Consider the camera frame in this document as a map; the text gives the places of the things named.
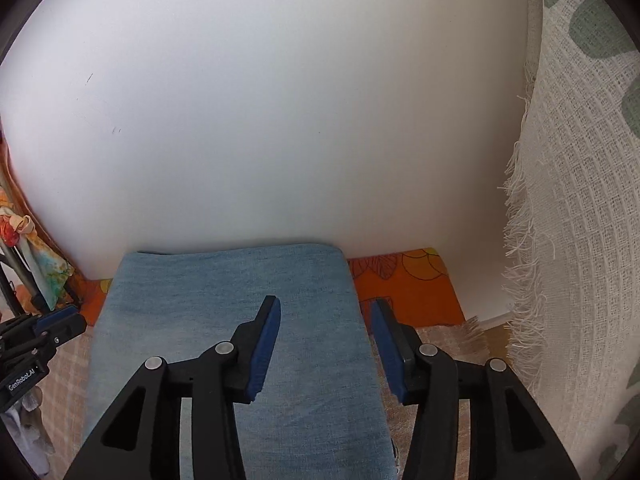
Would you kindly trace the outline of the left hand in white glove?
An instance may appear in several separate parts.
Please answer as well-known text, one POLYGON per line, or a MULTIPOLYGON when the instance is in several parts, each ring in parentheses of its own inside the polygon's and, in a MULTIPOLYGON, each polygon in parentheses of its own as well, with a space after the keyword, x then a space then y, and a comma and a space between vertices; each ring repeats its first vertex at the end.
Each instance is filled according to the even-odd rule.
POLYGON ((1 420, 14 443, 39 478, 50 472, 49 456, 54 453, 51 438, 42 421, 42 399, 41 389, 34 387, 1 414, 1 420))

